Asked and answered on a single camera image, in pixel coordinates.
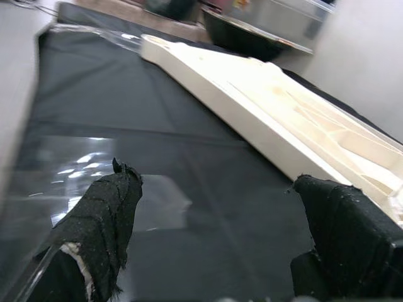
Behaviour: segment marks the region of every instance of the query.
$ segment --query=white wall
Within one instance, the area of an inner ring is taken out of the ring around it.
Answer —
[[[403,0],[338,0],[315,54],[275,60],[403,142]]]

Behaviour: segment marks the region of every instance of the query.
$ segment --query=floor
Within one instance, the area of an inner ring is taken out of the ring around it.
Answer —
[[[37,2],[55,9],[55,0]],[[36,36],[53,20],[37,9],[0,1],[0,196],[30,109],[37,67]]]

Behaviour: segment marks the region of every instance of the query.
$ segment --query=stainless steel container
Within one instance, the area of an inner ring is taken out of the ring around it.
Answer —
[[[312,52],[313,44],[333,6],[320,0],[250,0],[239,8],[228,1],[223,14],[300,45]]]

